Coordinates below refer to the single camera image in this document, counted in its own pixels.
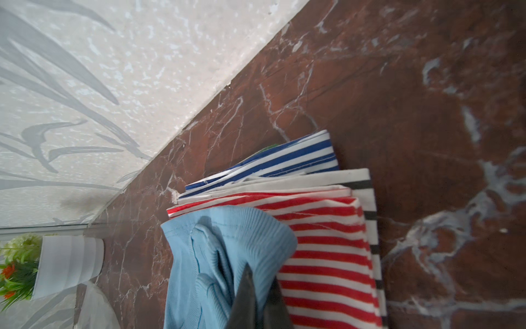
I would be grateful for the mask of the light blue tank top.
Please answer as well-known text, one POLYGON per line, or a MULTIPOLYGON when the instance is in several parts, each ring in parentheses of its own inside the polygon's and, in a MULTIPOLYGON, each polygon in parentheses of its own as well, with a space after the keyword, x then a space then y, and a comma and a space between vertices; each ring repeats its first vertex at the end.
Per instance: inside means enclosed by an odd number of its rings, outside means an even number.
POLYGON ((245 267, 253 274, 262 319, 271 285, 297 249, 293 231, 256 208, 207 208, 161 228, 173 254, 165 328, 224 328, 245 267))

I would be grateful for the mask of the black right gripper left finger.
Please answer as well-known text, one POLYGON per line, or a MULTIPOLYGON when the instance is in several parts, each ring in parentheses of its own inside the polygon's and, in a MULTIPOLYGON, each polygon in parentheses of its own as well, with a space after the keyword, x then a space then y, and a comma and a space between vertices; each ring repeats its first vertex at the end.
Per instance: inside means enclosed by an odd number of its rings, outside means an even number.
POLYGON ((246 264, 238 286, 226 329, 254 329, 256 327, 257 302, 253 273, 246 264))

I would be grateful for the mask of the clear vacuum bag blue zipper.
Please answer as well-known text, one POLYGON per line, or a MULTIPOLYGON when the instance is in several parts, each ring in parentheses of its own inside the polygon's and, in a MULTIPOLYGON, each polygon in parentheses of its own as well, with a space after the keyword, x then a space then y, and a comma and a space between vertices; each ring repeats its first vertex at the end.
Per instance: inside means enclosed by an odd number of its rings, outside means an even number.
POLYGON ((85 285, 86 292, 74 328, 120 329, 116 314, 102 290, 92 282, 85 285))

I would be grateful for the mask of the red striped garment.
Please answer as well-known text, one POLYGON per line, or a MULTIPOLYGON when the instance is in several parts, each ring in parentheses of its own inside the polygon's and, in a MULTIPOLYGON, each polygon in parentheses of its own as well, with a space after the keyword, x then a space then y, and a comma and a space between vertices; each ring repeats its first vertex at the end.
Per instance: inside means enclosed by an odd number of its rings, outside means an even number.
POLYGON ((340 185, 235 192, 168 209, 173 219, 218 206, 257 208, 287 225, 297 250, 278 274, 296 328, 381 328, 373 229, 360 200, 340 185))

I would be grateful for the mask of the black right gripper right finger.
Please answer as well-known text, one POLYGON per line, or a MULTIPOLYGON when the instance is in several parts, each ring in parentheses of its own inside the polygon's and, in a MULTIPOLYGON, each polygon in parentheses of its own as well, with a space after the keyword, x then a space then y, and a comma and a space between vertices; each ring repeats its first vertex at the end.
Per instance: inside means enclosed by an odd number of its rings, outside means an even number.
POLYGON ((263 311, 264 329, 294 329, 277 278, 274 278, 263 311))

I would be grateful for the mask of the blue striped tank top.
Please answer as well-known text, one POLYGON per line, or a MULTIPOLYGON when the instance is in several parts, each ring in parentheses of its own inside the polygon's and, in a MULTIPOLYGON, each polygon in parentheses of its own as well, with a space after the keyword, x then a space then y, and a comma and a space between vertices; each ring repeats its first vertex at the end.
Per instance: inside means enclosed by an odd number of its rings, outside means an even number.
POLYGON ((225 171, 189 184, 179 199, 201 195, 249 177, 276 178, 337 170, 339 164, 330 133, 323 130, 258 152, 225 171))

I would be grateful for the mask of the black striped garment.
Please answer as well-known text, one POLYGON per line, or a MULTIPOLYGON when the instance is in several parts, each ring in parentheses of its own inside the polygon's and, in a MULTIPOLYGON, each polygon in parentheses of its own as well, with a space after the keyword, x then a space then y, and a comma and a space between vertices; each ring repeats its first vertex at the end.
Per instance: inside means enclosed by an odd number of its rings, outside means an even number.
POLYGON ((250 177, 242 182, 231 183, 229 185, 212 189, 211 191, 199 196, 188 197, 186 199, 179 200, 176 206, 193 201, 199 201, 206 197, 219 197, 222 195, 230 195, 235 192, 289 191, 336 185, 351 189, 352 195, 360 200, 360 204, 364 208, 367 223, 374 226, 373 238, 375 241, 373 243, 373 267, 375 272, 375 281, 379 284, 378 292, 380 293, 383 323, 381 328, 386 328, 388 325, 388 320, 386 296, 382 283, 382 270, 379 256, 377 207, 373 184, 371 182, 368 169, 328 171, 321 174, 291 175, 280 178, 250 177))

